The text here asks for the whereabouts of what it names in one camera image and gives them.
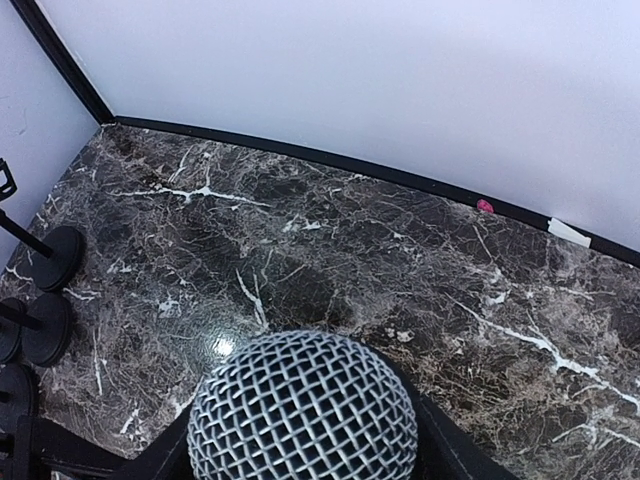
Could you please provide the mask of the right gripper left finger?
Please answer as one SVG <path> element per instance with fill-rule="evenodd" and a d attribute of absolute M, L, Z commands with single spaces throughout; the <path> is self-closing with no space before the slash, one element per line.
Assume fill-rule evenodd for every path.
<path fill-rule="evenodd" d="M 14 436 L 14 477 L 43 479 L 191 479 L 187 452 L 189 411 L 181 414 L 134 459 L 120 457 L 44 418 L 23 416 Z"/>

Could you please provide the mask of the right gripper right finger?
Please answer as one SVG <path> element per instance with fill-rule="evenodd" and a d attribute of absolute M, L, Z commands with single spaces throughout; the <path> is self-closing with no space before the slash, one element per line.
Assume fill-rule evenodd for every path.
<path fill-rule="evenodd" d="M 420 398 L 420 415 L 438 449 L 438 468 L 446 479 L 517 479 L 485 454 L 432 400 Z"/>

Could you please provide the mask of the black stand of pink microphone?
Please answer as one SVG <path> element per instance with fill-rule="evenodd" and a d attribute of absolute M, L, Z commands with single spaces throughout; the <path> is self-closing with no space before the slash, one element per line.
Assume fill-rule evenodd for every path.
<path fill-rule="evenodd" d="M 23 364 L 8 364 L 1 370 L 1 453 L 11 450 L 9 441 L 21 416 L 36 416 L 39 410 L 38 379 Z"/>

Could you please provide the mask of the black stand of orange microphone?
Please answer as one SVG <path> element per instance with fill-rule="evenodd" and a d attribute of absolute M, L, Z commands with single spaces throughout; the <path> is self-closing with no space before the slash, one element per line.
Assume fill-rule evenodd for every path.
<path fill-rule="evenodd" d="M 38 367 L 51 367 L 70 344 L 74 322 L 72 305 L 54 293 L 42 294 L 30 304 L 24 304 L 26 311 L 22 314 L 12 310 L 5 313 L 21 325 L 19 353 Z"/>

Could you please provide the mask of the silver glitter microphone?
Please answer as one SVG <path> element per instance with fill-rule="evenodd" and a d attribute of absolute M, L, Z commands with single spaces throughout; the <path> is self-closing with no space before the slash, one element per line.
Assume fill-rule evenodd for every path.
<path fill-rule="evenodd" d="M 408 479 L 418 424 L 400 377 L 371 349 L 289 331 L 202 377 L 187 445 L 197 479 Z"/>

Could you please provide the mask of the black stand of blue microphone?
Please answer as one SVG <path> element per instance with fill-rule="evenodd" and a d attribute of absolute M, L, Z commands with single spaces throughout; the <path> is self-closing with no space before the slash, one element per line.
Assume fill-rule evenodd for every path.
<path fill-rule="evenodd" d="M 31 278 L 46 293 L 63 290 L 78 272 L 85 255 L 86 240 L 75 227 L 59 226 L 38 239 L 1 210 L 1 228 L 35 251 Z"/>

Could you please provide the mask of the black stand of purple microphone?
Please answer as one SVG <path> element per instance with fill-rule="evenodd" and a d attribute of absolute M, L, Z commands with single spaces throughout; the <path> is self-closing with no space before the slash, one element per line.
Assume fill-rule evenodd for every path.
<path fill-rule="evenodd" d="M 21 325 L 5 315 L 8 310 L 22 314 L 26 311 L 26 307 L 17 298 L 6 298 L 1 301 L 0 361 L 2 364 L 12 362 L 21 349 Z"/>

